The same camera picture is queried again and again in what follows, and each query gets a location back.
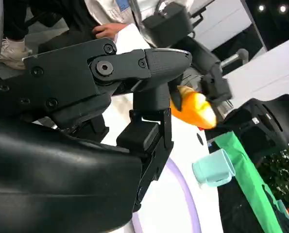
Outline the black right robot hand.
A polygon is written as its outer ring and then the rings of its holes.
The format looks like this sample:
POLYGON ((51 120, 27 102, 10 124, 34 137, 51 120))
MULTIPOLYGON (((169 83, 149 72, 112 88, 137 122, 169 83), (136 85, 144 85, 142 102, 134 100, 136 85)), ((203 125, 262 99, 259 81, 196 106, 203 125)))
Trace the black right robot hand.
POLYGON ((128 223, 173 149, 169 83, 191 62, 97 39, 27 57, 0 80, 0 233, 128 223))

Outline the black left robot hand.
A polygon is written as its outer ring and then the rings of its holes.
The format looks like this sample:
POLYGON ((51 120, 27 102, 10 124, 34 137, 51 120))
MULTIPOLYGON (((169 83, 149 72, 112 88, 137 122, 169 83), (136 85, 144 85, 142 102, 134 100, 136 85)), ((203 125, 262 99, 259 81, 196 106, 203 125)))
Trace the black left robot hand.
POLYGON ((210 103, 218 105, 231 99, 228 81, 222 77, 221 61, 209 49, 189 36, 173 44, 171 48, 191 53, 190 66, 202 75, 200 91, 210 103))

